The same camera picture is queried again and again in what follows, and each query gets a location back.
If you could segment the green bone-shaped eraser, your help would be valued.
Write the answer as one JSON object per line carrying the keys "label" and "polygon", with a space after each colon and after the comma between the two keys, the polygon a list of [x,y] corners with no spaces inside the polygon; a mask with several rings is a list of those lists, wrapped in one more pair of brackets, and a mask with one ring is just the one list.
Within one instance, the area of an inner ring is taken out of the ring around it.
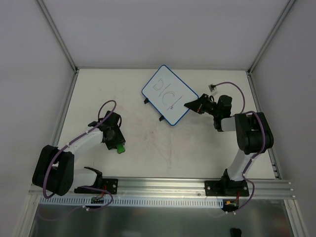
{"label": "green bone-shaped eraser", "polygon": [[118,154],[122,154],[122,153],[125,152],[125,147],[124,147],[123,144],[118,144],[118,145],[116,146],[116,149],[117,149],[117,153],[118,153]]}

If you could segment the blue framed whiteboard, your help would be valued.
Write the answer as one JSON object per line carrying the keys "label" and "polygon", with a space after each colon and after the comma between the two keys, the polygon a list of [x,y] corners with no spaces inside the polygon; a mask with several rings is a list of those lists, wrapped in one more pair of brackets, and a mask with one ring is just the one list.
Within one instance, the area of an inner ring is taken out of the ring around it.
{"label": "blue framed whiteboard", "polygon": [[159,67],[141,93],[171,126],[188,112],[184,104],[198,99],[198,94],[166,65]]}

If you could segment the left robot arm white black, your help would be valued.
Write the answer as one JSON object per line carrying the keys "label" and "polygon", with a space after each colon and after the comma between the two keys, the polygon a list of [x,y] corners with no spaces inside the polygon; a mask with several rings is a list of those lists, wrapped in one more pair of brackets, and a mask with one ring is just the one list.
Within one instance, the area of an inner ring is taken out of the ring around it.
{"label": "left robot arm white black", "polygon": [[107,111],[104,118],[91,122],[87,130],[74,138],[69,144],[56,147],[46,145],[42,148],[32,184],[45,192],[63,196],[68,191],[75,193],[101,193],[110,191],[116,185],[106,181],[101,171],[84,167],[75,169],[75,161],[91,148],[105,144],[108,150],[124,153],[125,138],[120,130],[121,116]]}

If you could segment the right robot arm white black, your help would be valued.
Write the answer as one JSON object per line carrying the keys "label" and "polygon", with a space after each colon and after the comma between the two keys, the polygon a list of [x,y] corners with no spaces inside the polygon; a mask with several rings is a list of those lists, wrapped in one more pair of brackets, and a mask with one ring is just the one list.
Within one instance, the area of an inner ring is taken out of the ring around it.
{"label": "right robot arm white black", "polygon": [[264,113],[246,112],[232,116],[232,97],[228,95],[220,96],[215,102],[212,96],[203,94],[184,106],[195,113],[213,116],[214,128],[218,132],[236,132],[237,154],[220,180],[204,182],[205,195],[248,197],[248,181],[245,175],[255,159],[274,144],[274,137]]}

